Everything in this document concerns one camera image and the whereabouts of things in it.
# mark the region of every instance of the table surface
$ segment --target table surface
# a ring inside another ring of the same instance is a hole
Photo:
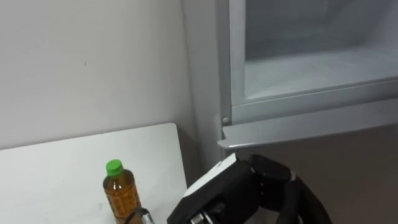
[[[142,206],[166,223],[187,189],[174,124],[0,151],[0,223],[115,223],[105,164],[134,173]]]

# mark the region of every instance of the bottle label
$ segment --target bottle label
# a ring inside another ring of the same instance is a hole
[[[116,218],[126,218],[136,207],[141,206],[135,184],[116,195],[107,195],[107,198]]]

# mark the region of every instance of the green bottle cap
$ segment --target green bottle cap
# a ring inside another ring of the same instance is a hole
[[[119,159],[113,159],[106,164],[108,177],[117,177],[123,172],[123,165]]]

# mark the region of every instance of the plastic bottle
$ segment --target plastic bottle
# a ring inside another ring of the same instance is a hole
[[[141,203],[138,197],[136,181],[131,171],[124,169],[119,159],[106,164],[107,176],[103,187],[112,208],[117,224],[124,224],[127,216]],[[139,217],[134,217],[132,224],[142,224]]]

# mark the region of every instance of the white wall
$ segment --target white wall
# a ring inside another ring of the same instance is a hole
[[[0,0],[0,149],[175,122],[195,138],[179,0]]]

